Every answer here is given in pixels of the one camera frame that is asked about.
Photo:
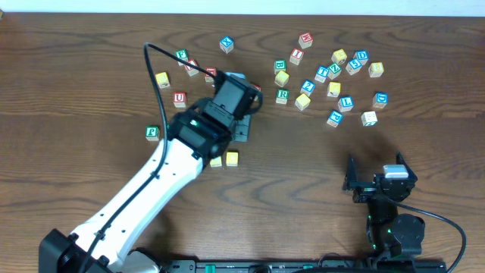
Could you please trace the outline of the yellow O block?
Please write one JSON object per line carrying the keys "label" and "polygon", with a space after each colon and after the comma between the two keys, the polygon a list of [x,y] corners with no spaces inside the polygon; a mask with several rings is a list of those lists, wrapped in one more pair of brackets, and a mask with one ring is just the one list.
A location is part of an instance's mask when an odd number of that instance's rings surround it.
{"label": "yellow O block", "polygon": [[226,153],[226,165],[228,167],[237,167],[239,164],[239,153],[238,152],[227,152]]}

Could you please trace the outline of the green R block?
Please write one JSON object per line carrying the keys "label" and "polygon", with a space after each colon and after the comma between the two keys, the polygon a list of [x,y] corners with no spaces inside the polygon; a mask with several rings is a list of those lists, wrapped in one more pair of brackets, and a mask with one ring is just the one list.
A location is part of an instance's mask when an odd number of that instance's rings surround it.
{"label": "green R block", "polygon": [[276,93],[276,103],[285,105],[289,99],[289,91],[286,89],[279,89]]}

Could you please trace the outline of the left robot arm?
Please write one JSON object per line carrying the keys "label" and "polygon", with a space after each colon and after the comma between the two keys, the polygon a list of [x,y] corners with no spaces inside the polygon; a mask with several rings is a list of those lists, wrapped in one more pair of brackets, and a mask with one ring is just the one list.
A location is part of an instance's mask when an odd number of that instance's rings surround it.
{"label": "left robot arm", "polygon": [[115,197],[69,235],[39,245],[40,272],[159,272],[133,245],[168,202],[224,154],[261,93],[244,75],[218,71],[215,94],[174,115],[151,158]]}

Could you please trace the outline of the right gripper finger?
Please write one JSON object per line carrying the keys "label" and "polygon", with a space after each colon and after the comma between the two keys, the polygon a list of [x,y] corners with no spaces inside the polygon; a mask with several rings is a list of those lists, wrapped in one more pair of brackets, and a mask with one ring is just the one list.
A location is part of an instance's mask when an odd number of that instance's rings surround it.
{"label": "right gripper finger", "polygon": [[349,156],[346,176],[344,178],[342,190],[354,190],[358,186],[358,175],[354,158]]}
{"label": "right gripper finger", "polygon": [[408,175],[413,175],[412,169],[410,169],[408,164],[405,162],[405,159],[404,159],[401,152],[396,153],[396,164],[397,165],[403,165],[403,167],[407,171]]}

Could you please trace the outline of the yellow C block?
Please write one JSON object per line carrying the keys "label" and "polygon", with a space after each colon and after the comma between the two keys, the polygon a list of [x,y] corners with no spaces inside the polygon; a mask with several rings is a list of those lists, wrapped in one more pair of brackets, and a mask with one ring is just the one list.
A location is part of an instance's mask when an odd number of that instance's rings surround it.
{"label": "yellow C block", "polygon": [[210,162],[209,162],[210,166],[212,168],[218,168],[218,167],[221,167],[223,165],[222,163],[222,157],[221,156],[218,156],[216,158],[213,158]]}

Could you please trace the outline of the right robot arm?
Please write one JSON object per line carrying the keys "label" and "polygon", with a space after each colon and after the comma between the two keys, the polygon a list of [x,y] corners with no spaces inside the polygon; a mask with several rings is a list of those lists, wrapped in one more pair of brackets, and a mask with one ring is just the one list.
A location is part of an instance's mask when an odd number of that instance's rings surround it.
{"label": "right robot arm", "polygon": [[424,220],[410,214],[400,214],[398,206],[409,197],[418,177],[400,153],[394,165],[384,165],[382,174],[375,174],[371,182],[358,179],[353,157],[349,157],[343,189],[353,192],[354,203],[368,207],[367,236],[374,254],[366,258],[372,269],[415,270],[414,257],[421,254],[424,239]]}

